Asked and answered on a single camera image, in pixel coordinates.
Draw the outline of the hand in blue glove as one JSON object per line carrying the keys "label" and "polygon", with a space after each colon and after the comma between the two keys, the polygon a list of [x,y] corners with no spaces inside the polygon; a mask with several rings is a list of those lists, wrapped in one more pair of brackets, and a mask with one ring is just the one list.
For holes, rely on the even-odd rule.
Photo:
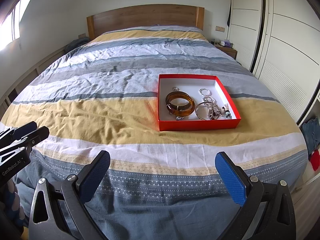
{"label": "hand in blue glove", "polygon": [[4,204],[4,213],[6,217],[18,227],[22,227],[25,214],[20,205],[20,197],[14,182],[10,179],[2,189],[1,202]]}

